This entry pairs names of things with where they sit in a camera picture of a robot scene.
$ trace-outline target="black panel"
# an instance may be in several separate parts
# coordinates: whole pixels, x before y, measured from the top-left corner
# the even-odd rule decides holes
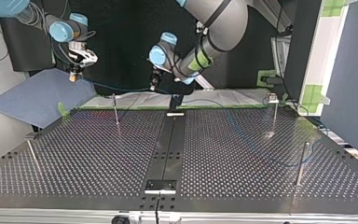
[[[289,49],[284,80],[290,95],[298,100],[310,58],[310,48],[322,0],[297,0],[296,23]],[[282,93],[283,86],[275,89]]]
[[[89,28],[97,31],[89,40],[89,47],[100,61],[86,74],[103,84],[122,89],[147,87],[152,65],[146,59],[162,32],[178,36],[177,50],[182,57],[195,46],[196,20],[174,0],[101,0],[98,4],[73,0],[71,7],[88,15]],[[245,37],[234,50],[217,58],[204,75],[217,88],[255,88],[258,70],[274,67],[270,44],[273,36],[273,26],[249,7]],[[160,87],[175,93],[192,92],[193,86],[172,83],[172,80],[172,76],[166,76]],[[112,93],[107,89],[97,92]]]

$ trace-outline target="metal plate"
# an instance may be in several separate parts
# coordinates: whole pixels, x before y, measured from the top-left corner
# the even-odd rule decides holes
[[[280,109],[275,122],[273,114],[188,111],[175,211],[358,214],[358,161],[292,111]],[[297,187],[305,142],[311,148]]]
[[[125,111],[119,116],[117,126],[114,111],[79,111],[33,142],[37,160],[29,149],[13,152],[0,165],[0,196],[31,198],[25,200],[28,207],[44,206],[41,198],[65,198],[57,202],[82,207],[82,200],[105,200],[106,208],[133,209],[126,204],[136,201],[139,209],[164,113]]]
[[[120,117],[118,128],[113,111],[79,111],[34,142],[37,161],[11,151],[0,207],[358,215],[358,161],[290,109],[275,121],[273,108]],[[159,178],[177,193],[144,195]]]

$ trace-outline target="metal post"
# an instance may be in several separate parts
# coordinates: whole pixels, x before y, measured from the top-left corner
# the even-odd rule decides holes
[[[36,160],[36,161],[37,161],[36,155],[34,154],[34,148],[32,147],[31,140],[27,140],[27,144],[28,144],[28,147],[29,147],[29,148],[30,148],[30,150],[31,150],[32,157],[34,157],[34,160]]]
[[[303,151],[302,151],[302,154],[301,154],[301,160],[300,160],[300,164],[298,166],[298,173],[297,173],[297,177],[296,177],[296,186],[300,186],[301,185],[301,178],[302,178],[302,175],[303,175],[303,172],[304,172],[304,161],[306,159],[306,155],[307,155],[307,152],[308,152],[308,149],[310,148],[310,143],[309,142],[306,142],[304,144],[304,148],[303,148]]]
[[[274,125],[275,125],[275,120],[277,119],[277,113],[278,113],[278,103],[275,104]]]
[[[116,125],[118,125],[119,122],[118,122],[118,114],[117,114],[117,101],[116,101],[116,95],[114,93],[112,95],[112,104],[113,104],[113,108],[115,109]]]

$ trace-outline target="gray cylinder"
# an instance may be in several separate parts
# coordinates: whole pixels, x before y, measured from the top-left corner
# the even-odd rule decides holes
[[[219,8],[224,0],[186,0],[184,8],[198,21],[205,24]],[[221,52],[234,49],[245,34],[248,23],[248,7],[246,1],[231,0],[221,14],[210,25],[207,36],[202,41],[204,53],[198,47],[199,61],[207,66],[206,56],[211,60]],[[179,78],[189,77],[201,69],[196,60],[195,49],[183,59],[180,64]]]

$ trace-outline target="gray mat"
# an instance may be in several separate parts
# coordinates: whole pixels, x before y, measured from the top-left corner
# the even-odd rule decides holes
[[[44,70],[0,95],[0,112],[15,119],[46,128],[62,111],[81,106],[96,93],[84,80],[69,81],[58,69]]]

